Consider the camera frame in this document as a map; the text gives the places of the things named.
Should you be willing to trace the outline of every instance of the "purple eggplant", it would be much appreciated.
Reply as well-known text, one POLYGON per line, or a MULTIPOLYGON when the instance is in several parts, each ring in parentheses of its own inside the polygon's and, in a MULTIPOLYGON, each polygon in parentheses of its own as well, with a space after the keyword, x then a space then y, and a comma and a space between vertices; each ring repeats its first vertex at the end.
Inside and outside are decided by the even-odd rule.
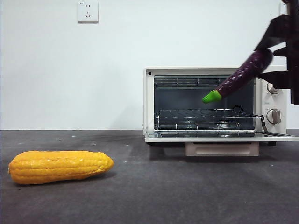
POLYGON ((272 58, 273 54, 269 49, 256 50, 234 74, 223 81, 215 90, 212 90, 203 97, 202 101, 206 104, 220 101, 229 94, 236 92, 251 79, 261 74, 269 66, 272 58))

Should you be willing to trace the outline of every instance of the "oven foot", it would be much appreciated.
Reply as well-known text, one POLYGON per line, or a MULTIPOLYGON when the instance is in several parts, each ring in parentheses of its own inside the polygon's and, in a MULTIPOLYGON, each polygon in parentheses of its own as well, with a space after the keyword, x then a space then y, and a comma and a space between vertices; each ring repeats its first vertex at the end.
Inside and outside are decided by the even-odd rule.
POLYGON ((275 141, 269 141, 268 146, 276 146, 276 142, 275 141))

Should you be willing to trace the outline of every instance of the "corn cob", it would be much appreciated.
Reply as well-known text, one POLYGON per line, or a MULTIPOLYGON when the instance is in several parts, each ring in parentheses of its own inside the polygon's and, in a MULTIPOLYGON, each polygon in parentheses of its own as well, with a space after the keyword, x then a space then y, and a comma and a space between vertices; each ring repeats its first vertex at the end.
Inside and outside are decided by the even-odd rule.
POLYGON ((28 151, 17 155, 8 173, 18 184, 81 180, 108 171, 114 162, 104 153, 28 151))

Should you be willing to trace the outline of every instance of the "table surface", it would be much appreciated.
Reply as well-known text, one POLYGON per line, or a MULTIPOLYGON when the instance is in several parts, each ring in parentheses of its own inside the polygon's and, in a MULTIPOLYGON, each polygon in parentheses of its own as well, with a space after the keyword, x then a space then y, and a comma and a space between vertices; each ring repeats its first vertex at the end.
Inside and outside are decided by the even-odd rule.
POLYGON ((179 143, 148 146, 142 131, 2 131, 1 223, 297 224, 298 146, 190 158, 179 143), (7 167, 28 150, 101 151, 114 167, 82 181, 21 186, 7 167))

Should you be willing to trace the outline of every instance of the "wire rack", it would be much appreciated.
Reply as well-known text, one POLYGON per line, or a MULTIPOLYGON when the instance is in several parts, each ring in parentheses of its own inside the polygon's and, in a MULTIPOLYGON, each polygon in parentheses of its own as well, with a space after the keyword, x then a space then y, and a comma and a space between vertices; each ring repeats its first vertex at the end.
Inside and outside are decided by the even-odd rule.
POLYGON ((240 129, 246 120, 262 116, 246 113, 240 106, 233 109, 159 110, 157 130, 240 129))
POLYGON ((220 85, 225 78, 156 78, 155 87, 213 87, 220 85))

